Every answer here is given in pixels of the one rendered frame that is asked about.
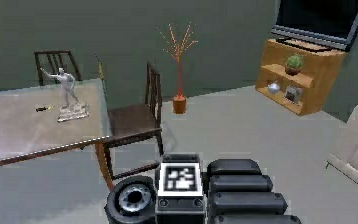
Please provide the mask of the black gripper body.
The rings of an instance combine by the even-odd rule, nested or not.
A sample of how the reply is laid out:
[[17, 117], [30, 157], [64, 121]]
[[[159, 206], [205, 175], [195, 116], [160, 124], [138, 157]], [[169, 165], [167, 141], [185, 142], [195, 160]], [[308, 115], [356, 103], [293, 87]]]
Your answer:
[[109, 224], [155, 224], [156, 192], [149, 176], [131, 176], [117, 183], [104, 207]]

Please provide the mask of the glass top dining table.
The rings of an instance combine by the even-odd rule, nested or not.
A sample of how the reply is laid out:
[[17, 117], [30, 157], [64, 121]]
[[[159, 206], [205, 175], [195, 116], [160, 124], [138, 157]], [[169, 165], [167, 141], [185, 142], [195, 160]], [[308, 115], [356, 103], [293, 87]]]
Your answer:
[[[58, 86], [1, 91], [0, 166], [93, 145], [103, 179], [112, 188], [104, 155], [104, 141], [111, 131], [102, 81], [79, 82], [75, 93], [88, 105], [89, 116], [59, 123], [62, 98]], [[48, 106], [54, 108], [35, 111]]]

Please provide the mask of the dark brown wooden chair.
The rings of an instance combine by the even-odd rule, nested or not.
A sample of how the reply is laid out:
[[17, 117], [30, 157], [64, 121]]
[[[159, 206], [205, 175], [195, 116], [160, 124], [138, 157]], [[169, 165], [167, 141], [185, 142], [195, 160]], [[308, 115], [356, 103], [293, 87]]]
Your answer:
[[73, 67], [75, 72], [75, 78], [78, 81], [82, 80], [81, 73], [76, 63], [76, 60], [72, 54], [71, 50], [44, 50], [44, 51], [35, 51], [35, 65], [38, 77], [38, 84], [44, 86], [44, 77], [41, 71], [41, 57], [44, 56], [47, 59], [47, 63], [53, 72], [57, 72], [59, 68], [67, 70], [67, 62], [64, 60], [63, 56], [66, 56]]
[[152, 163], [120, 174], [114, 174], [110, 149], [156, 138], [159, 154], [164, 154], [162, 140], [162, 90], [160, 74], [148, 62], [146, 64], [146, 90], [144, 102], [110, 109], [108, 117], [112, 137], [104, 143], [106, 165], [112, 180], [155, 169]]

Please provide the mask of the silver human figure statue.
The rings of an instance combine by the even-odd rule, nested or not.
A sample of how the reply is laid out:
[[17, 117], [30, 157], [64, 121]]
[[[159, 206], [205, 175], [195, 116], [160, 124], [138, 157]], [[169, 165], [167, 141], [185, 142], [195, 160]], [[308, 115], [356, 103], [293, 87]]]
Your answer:
[[64, 100], [59, 109], [57, 121], [59, 123], [75, 119], [81, 119], [89, 116], [87, 104], [80, 103], [75, 94], [75, 81], [76, 79], [63, 68], [58, 69], [57, 74], [50, 74], [44, 68], [41, 71], [49, 78], [56, 79], [60, 83], [61, 95]]

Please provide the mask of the red twig plant in pot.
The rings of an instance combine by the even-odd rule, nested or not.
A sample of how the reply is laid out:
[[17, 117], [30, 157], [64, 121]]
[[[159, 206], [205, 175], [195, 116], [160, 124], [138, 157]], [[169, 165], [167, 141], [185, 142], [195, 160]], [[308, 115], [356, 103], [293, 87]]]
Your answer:
[[187, 98], [183, 94], [183, 82], [182, 82], [182, 56], [189, 50], [194, 44], [198, 43], [198, 40], [193, 40], [192, 36], [194, 31], [193, 25], [189, 23], [186, 31], [184, 32], [181, 40], [178, 40], [173, 31], [171, 23], [168, 24], [168, 35], [165, 35], [160, 28], [157, 28], [158, 33], [166, 43], [166, 47], [163, 49], [171, 58], [175, 61], [177, 66], [177, 91], [172, 98], [172, 109], [174, 114], [184, 114], [187, 109]]

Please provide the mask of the grey small statue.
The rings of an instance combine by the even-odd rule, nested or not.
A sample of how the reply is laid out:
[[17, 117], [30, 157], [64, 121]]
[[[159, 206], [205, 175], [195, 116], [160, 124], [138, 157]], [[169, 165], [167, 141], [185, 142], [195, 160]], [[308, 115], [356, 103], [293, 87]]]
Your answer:
[[301, 99], [301, 95], [302, 95], [301, 88], [289, 85], [286, 88], [284, 98], [294, 104], [297, 104]]

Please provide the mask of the green cactus in pot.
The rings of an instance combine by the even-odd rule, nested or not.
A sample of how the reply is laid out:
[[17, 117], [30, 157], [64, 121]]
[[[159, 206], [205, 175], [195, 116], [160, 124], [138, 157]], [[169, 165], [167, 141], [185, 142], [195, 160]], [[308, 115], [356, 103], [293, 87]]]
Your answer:
[[287, 58], [285, 63], [285, 72], [291, 76], [297, 75], [302, 70], [303, 65], [303, 57], [299, 54], [294, 54]]

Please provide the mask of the light wooden shelf unit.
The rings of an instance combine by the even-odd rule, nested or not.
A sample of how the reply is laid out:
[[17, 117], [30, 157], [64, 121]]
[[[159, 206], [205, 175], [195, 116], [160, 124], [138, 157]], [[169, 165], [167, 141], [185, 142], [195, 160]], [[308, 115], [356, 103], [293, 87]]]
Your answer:
[[[285, 72], [285, 63], [294, 54], [303, 57], [304, 65], [297, 75], [291, 76]], [[264, 44], [255, 89], [299, 116], [316, 113], [324, 106], [345, 56], [344, 51], [300, 40], [268, 39]], [[280, 91], [271, 94], [267, 86], [274, 82], [280, 85]], [[289, 85], [302, 89], [297, 104], [284, 98]]]

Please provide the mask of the white sofa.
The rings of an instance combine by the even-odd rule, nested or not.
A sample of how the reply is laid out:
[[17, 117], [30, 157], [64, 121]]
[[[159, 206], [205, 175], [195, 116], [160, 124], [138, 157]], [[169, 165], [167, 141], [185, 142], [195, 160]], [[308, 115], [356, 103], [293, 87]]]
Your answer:
[[327, 158], [327, 166], [358, 184], [358, 105], [342, 129], [336, 147]]

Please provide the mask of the black television set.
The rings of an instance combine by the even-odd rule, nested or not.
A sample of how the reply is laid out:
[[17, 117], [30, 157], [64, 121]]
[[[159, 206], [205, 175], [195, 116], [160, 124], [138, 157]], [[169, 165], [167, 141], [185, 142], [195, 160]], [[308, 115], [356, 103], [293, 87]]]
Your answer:
[[358, 0], [280, 0], [271, 32], [349, 52], [358, 35]]

